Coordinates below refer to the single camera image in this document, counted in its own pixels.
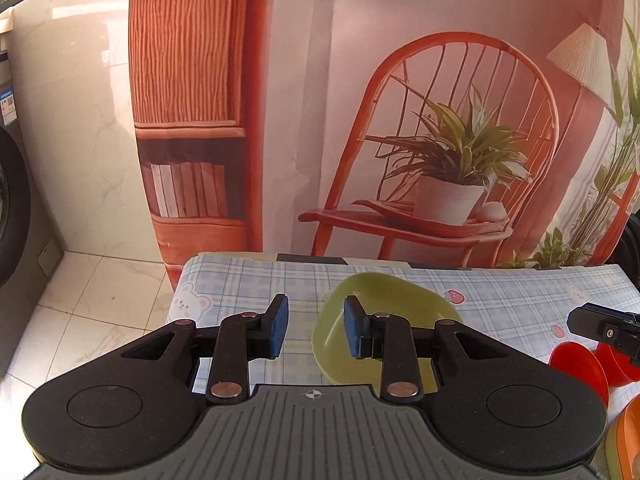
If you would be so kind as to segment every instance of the potted plant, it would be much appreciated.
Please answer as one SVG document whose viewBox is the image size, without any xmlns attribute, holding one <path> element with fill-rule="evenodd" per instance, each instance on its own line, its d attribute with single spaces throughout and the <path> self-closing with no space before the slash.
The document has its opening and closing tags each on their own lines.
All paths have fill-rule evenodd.
<svg viewBox="0 0 640 480">
<path fill-rule="evenodd" d="M 522 134 L 495 124 L 495 111 L 487 112 L 476 88 L 469 89 L 466 121 L 450 106 L 426 103 L 432 113 L 416 114 L 423 126 L 420 135 L 365 137 L 392 146 L 381 155 L 394 160 L 388 177 L 417 175 L 414 216 L 461 225 L 494 183 L 531 181 L 524 168 L 527 157 L 518 148 Z"/>
</svg>

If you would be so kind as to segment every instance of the tile floor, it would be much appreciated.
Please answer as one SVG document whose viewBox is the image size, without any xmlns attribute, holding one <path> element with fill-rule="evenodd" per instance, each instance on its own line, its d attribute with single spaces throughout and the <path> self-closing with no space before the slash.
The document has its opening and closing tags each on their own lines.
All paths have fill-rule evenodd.
<svg viewBox="0 0 640 480">
<path fill-rule="evenodd" d="M 0 381 L 2 480 L 37 466 L 20 425 L 31 392 L 164 325 L 173 294 L 161 264 L 65 253 Z"/>
</svg>

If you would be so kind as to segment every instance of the wooden chair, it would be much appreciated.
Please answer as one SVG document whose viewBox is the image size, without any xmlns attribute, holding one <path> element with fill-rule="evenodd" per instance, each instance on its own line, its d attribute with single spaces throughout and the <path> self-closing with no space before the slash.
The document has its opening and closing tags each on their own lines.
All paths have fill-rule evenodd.
<svg viewBox="0 0 640 480">
<path fill-rule="evenodd" d="M 509 187 L 494 185 L 482 197 L 483 201 L 503 204 L 510 219 L 504 230 L 463 238 L 433 236 L 398 227 L 377 212 L 349 209 L 349 204 L 357 202 L 353 199 L 407 200 L 415 185 L 415 179 L 411 181 L 406 174 L 389 175 L 392 161 L 376 159 L 381 145 L 365 136 L 418 135 L 418 114 L 429 112 L 427 99 L 448 104 L 466 118 L 471 85 L 480 92 L 485 107 L 495 110 L 497 123 L 526 137 L 523 152 L 532 180 L 514 180 Z M 545 176 L 557 143 L 556 102 L 542 72 L 527 56 L 504 41 L 482 34 L 431 34 L 397 49 L 376 69 L 362 97 L 324 208 L 305 212 L 298 219 L 319 223 L 312 248 L 315 256 L 324 255 L 337 227 L 382 237 L 380 259 L 389 258 L 399 238 L 428 246 L 461 248 L 457 264 L 466 266 L 476 245 L 492 242 L 482 264 L 493 267 L 501 242 L 513 233 L 513 221 L 524 201 Z M 370 154 L 372 144 L 378 147 L 374 156 Z M 369 155 L 361 153 L 363 147 Z M 376 188 L 364 189 L 368 186 L 363 184 L 360 172 L 348 193 L 351 200 L 345 200 L 343 192 L 350 174 L 363 158 L 367 159 L 364 173 L 371 174 L 372 167 L 379 164 L 382 179 L 373 183 Z"/>
</svg>

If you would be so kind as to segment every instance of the white flower pot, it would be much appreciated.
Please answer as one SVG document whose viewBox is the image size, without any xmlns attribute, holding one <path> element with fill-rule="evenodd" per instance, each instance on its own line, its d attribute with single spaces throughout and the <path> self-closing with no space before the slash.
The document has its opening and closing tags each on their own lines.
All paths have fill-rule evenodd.
<svg viewBox="0 0 640 480">
<path fill-rule="evenodd" d="M 414 216 L 450 225 L 462 225 L 484 191 L 484 186 L 461 186 L 421 175 L 415 184 Z"/>
</svg>

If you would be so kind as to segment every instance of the gray ribbed plate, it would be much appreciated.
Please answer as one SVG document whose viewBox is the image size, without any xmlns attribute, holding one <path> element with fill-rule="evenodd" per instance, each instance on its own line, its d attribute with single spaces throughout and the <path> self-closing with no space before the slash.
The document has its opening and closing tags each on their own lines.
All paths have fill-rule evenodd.
<svg viewBox="0 0 640 480">
<path fill-rule="evenodd" d="M 139 469 L 81 475 L 40 466 L 28 480 L 506 480 L 447 450 L 415 408 L 368 386 L 261 385 L 248 401 L 211 408 L 178 449 Z M 584 466 L 532 477 L 595 480 Z"/>
</svg>

